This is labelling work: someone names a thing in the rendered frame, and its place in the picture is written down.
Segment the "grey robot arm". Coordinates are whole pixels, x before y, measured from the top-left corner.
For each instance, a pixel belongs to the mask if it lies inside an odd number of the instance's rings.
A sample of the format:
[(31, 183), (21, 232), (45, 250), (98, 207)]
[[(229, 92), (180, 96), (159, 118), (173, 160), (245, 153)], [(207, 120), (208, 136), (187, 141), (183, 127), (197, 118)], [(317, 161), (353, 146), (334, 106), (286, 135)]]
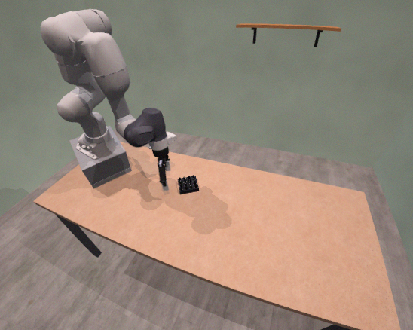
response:
[(97, 160), (116, 149), (103, 116), (93, 112), (105, 97), (115, 116), (116, 131), (133, 147), (149, 143), (149, 149), (160, 151), (177, 139), (165, 131), (160, 110), (145, 108), (137, 119), (130, 114), (124, 98), (130, 86), (127, 65), (102, 11), (87, 9), (49, 17), (41, 22), (41, 37), (54, 53), (64, 81), (76, 85), (59, 101), (57, 111), (64, 120), (82, 126), (77, 150)]

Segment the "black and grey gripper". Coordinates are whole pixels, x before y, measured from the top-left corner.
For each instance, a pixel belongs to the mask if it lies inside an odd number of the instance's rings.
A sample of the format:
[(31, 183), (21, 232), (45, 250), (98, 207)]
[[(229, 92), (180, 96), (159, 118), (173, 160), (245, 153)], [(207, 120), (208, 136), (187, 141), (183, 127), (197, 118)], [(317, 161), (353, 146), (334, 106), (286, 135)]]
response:
[(170, 162), (169, 162), (170, 159), (168, 159), (169, 158), (168, 146), (163, 150), (160, 150), (160, 151), (152, 150), (152, 152), (153, 152), (153, 155), (158, 158), (158, 170), (159, 170), (159, 176), (160, 176), (159, 182), (162, 184), (163, 190), (167, 191), (169, 190), (169, 187), (168, 187), (167, 179), (166, 179), (166, 171), (171, 171)]

